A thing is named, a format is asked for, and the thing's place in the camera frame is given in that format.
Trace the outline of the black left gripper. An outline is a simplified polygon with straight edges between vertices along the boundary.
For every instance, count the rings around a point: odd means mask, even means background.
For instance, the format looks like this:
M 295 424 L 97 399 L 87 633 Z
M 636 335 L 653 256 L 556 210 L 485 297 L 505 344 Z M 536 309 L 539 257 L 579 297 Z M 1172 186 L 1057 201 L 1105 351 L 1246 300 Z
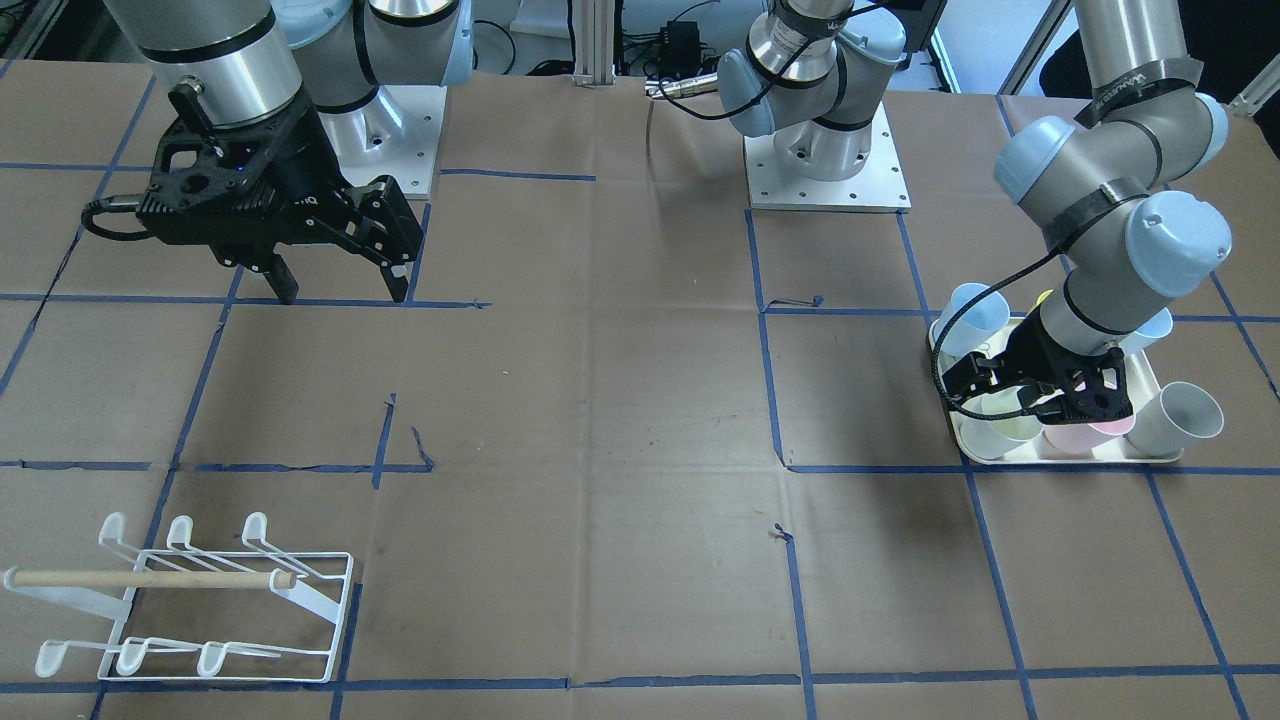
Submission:
M 963 404 L 979 395 L 1019 388 L 1007 413 L 980 414 Z M 970 352 L 938 375 L 948 410 L 978 420 L 1034 416 L 1043 424 L 1116 421 L 1134 413 L 1126 392 L 1124 352 L 1111 345 L 1101 355 L 1080 355 L 1052 340 L 1038 313 L 1019 323 L 996 357 Z

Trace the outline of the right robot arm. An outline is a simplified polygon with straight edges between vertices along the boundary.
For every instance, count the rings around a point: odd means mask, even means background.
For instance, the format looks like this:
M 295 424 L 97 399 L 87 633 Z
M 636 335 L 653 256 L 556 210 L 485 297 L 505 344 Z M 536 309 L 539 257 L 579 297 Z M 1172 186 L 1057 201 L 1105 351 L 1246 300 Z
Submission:
M 106 240 L 204 246 L 261 275 L 282 304 L 298 284 L 282 245 L 365 258 L 392 301 L 410 292 L 422 228 L 388 170 L 425 133 L 394 86 L 470 78 L 467 1 L 110 1 L 175 111 L 146 190 L 88 202 Z

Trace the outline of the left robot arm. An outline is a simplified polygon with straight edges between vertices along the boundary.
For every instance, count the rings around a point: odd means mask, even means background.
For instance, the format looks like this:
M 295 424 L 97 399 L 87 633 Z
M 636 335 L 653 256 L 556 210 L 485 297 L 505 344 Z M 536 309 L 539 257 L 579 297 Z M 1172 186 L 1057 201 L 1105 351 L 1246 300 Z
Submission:
M 1014 388 L 1016 416 L 1047 425 L 1132 415 L 1120 342 L 1192 292 L 1233 237 L 1208 202 L 1166 190 L 1225 145 L 1225 110 L 1196 88 L 1174 1 L 1082 1 L 1092 86 L 1074 120 L 1044 117 L 995 163 L 1002 191 L 1039 228 L 1046 260 L 1073 268 L 1002 352 L 954 352 L 932 369 L 950 411 Z M 904 54 L 891 3 L 773 1 L 716 68 L 723 115 L 744 136 L 861 140 Z

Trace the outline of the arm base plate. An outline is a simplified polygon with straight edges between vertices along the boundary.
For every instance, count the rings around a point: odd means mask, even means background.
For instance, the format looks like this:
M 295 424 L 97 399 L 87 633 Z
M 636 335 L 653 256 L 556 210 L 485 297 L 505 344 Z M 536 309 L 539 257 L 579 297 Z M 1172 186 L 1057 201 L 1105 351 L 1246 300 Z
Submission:
M 429 200 L 445 118 L 448 88 L 383 86 L 364 108 L 328 117 L 328 129 L 352 184 L 396 178 L 410 200 Z
M 841 132 L 810 120 L 744 140 L 750 205 L 787 211 L 896 213 L 913 206 L 883 105 Z

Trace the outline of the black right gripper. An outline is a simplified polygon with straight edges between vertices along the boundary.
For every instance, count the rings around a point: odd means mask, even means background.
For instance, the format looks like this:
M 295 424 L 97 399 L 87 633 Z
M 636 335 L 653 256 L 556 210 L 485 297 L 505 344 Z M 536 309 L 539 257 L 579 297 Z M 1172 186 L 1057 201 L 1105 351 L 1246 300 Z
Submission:
M 177 118 L 163 135 L 145 191 L 88 202 L 84 228 L 116 241 L 156 238 L 210 247 L 225 265 L 262 272 L 282 305 L 300 286 L 279 243 L 332 243 L 385 270 L 396 304 L 422 233 L 396 179 L 355 186 L 306 90 L 264 118 L 218 128 L 192 79 L 168 94 Z

